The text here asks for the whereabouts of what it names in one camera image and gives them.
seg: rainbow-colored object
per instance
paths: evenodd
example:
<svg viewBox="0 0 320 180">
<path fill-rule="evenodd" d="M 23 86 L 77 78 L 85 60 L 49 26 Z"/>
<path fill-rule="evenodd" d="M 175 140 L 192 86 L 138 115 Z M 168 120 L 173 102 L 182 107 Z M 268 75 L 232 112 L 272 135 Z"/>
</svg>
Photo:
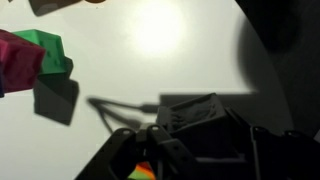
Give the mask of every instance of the rainbow-colored object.
<svg viewBox="0 0 320 180">
<path fill-rule="evenodd" d="M 136 180 L 156 180 L 152 170 L 146 166 L 146 163 L 137 164 L 136 169 L 128 177 Z"/>
</svg>

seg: table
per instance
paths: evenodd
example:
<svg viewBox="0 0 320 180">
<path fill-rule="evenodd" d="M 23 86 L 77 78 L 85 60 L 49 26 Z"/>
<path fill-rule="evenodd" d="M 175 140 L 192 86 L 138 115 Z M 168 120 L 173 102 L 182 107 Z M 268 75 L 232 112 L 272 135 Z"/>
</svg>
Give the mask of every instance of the table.
<svg viewBox="0 0 320 180">
<path fill-rule="evenodd" d="M 81 1 L 40 17 L 27 1 L 2 1 L 0 27 L 61 35 L 79 84 L 69 126 L 35 114 L 32 90 L 0 100 L 0 179 L 74 179 L 110 136 L 90 96 L 141 104 L 158 103 L 160 94 L 216 92 L 249 122 L 292 128 L 268 56 L 232 0 Z"/>
</svg>

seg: black plastic part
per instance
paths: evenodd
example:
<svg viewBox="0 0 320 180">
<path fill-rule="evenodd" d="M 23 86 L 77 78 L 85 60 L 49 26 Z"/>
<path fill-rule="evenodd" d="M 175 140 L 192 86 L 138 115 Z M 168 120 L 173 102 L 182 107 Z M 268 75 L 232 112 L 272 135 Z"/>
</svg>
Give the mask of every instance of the black plastic part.
<svg viewBox="0 0 320 180">
<path fill-rule="evenodd" d="M 116 130 L 102 146 L 76 180 L 123 180 L 134 170 L 137 163 L 133 130 Z"/>
<path fill-rule="evenodd" d="M 154 143 L 162 161 L 171 167 L 170 174 L 173 175 L 173 179 L 203 179 L 200 178 L 202 173 L 198 162 L 178 139 L 172 139 L 159 125 L 149 126 L 147 133 L 149 142 Z"/>
<path fill-rule="evenodd" d="M 216 94 L 159 109 L 157 124 L 179 139 L 195 157 L 237 157 L 229 117 Z"/>
</svg>

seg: white surface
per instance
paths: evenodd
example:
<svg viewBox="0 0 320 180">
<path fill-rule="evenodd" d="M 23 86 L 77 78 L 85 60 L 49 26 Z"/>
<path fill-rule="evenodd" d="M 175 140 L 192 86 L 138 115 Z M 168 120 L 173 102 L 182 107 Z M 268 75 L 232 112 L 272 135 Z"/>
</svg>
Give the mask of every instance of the white surface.
<svg viewBox="0 0 320 180">
<path fill-rule="evenodd" d="M 32 13 L 28 1 L 1 1 L 1 29 L 62 36 L 80 94 L 70 126 L 34 114 L 31 90 L 1 99 L 0 179 L 74 179 L 109 137 L 86 103 L 91 95 L 141 104 L 157 103 L 160 93 L 258 92 L 239 68 L 243 26 L 253 33 L 252 53 L 263 60 L 257 68 L 275 87 L 277 103 L 270 112 L 285 110 L 280 116 L 288 117 L 267 54 L 246 22 L 232 0 L 80 2 L 42 17 Z"/>
</svg>

